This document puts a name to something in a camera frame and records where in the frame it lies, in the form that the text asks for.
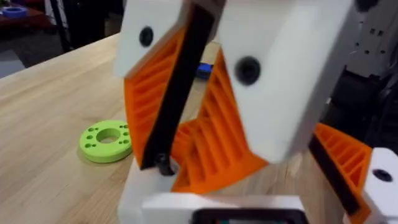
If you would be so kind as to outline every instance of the hole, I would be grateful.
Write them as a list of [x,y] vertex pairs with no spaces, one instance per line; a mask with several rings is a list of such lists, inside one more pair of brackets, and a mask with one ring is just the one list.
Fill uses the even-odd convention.
[[10,12],[20,12],[20,11],[22,11],[22,9],[16,8],[16,7],[10,7],[8,9],[6,9],[6,10],[10,11]]
[[96,136],[97,141],[105,144],[115,142],[116,140],[118,140],[119,137],[120,131],[114,128],[104,129],[100,131]]
[[392,182],[392,176],[385,170],[382,169],[374,169],[373,175],[377,177],[379,180],[384,182]]
[[143,47],[148,47],[154,39],[154,31],[150,27],[145,27],[139,34],[139,42]]
[[248,56],[242,58],[235,67],[236,78],[243,85],[252,85],[260,77],[261,66],[257,59]]

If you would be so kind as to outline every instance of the black strip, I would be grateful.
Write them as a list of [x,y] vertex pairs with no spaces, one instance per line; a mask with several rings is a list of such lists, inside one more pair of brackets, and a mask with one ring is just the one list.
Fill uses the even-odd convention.
[[331,187],[336,192],[347,214],[353,215],[359,210],[359,203],[351,193],[344,177],[340,174],[335,163],[330,159],[325,148],[316,136],[312,137],[309,148],[324,175],[329,180]]
[[159,167],[164,169],[165,164],[166,167],[170,164],[169,155],[175,132],[214,21],[214,17],[208,11],[193,4],[192,18],[158,117],[146,143],[141,169],[154,167],[159,157],[167,158]]
[[303,211],[293,209],[203,209],[195,211],[192,224],[214,224],[220,220],[286,222],[289,224],[308,224]]
[[67,33],[65,32],[65,28],[63,27],[63,22],[61,19],[60,9],[58,8],[57,0],[50,0],[50,4],[52,7],[52,11],[54,13],[54,19],[57,23],[58,34],[60,36],[61,46],[63,53],[67,53],[70,51],[70,44],[67,39]]

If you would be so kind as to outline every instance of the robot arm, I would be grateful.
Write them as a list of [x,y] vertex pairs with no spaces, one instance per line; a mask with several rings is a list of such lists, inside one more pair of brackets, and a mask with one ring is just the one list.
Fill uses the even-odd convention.
[[[129,180],[138,178],[140,184],[127,180],[121,205],[134,194],[136,208],[143,211],[135,221],[150,223],[153,213],[145,211],[155,205],[159,212],[156,205],[163,202],[147,201],[154,192],[174,192],[181,202],[187,198],[178,200],[178,193],[205,194],[227,187],[306,149],[357,32],[350,0],[128,2],[116,74],[124,78],[136,157],[130,172],[135,177]],[[222,51],[200,112],[197,119],[179,124],[201,55],[215,33]],[[339,167],[338,158],[333,160],[330,140],[322,139],[319,131],[325,128],[317,126],[310,147],[321,167],[324,161],[330,163],[323,168],[327,175],[341,177],[340,182],[331,181],[336,190],[354,175],[345,176],[344,164]],[[364,161],[370,161],[367,150]],[[336,172],[328,173],[331,167]],[[349,195],[357,201],[357,206],[347,205],[351,217],[367,205],[361,200],[364,186],[362,181],[355,189],[348,184],[342,194],[336,191],[340,199]],[[211,204],[205,199],[203,204],[194,202],[183,203],[189,215],[199,209],[196,206]],[[370,213],[361,213],[364,218],[352,223],[364,223]]]

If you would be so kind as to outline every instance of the white plastic part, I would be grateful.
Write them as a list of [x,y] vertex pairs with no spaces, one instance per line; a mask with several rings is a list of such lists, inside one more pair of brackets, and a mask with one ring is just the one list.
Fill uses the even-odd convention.
[[119,223],[144,223],[141,210],[143,201],[155,194],[170,192],[175,178],[176,175],[161,176],[157,168],[141,171],[134,158],[119,202]]
[[[127,77],[140,69],[185,24],[189,3],[189,0],[128,1],[115,61],[115,74]],[[150,46],[143,47],[139,34],[147,26],[152,28],[154,39]]]
[[[351,0],[228,1],[218,37],[253,153],[281,162],[308,141],[358,35]],[[236,64],[258,59],[261,76],[242,85]]]
[[134,159],[118,207],[120,224],[187,224],[201,208],[279,208],[304,211],[299,197],[252,195],[207,197],[170,193],[175,176],[141,171]]
[[195,211],[203,208],[269,208],[304,211],[297,196],[251,195],[244,197],[206,197],[195,194],[157,194],[142,205],[145,224],[190,223]]
[[[392,181],[378,179],[373,174],[378,169],[389,173]],[[366,223],[398,220],[398,156],[390,149],[373,149],[362,196],[371,209]]]
[[383,0],[364,15],[361,34],[353,45],[347,70],[363,77],[381,75],[387,69],[398,37],[398,1]]

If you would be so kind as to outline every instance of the black screw hole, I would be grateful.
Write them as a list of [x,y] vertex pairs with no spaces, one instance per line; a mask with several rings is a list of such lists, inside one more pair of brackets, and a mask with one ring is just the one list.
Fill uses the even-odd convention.
[[260,77],[261,66],[257,59],[248,56],[242,58],[235,67],[236,78],[243,85],[252,85]]
[[154,31],[150,27],[145,27],[139,34],[139,42],[143,47],[148,47],[154,39]]
[[384,182],[392,182],[392,176],[385,170],[382,169],[374,169],[373,175],[377,177],[379,180]]

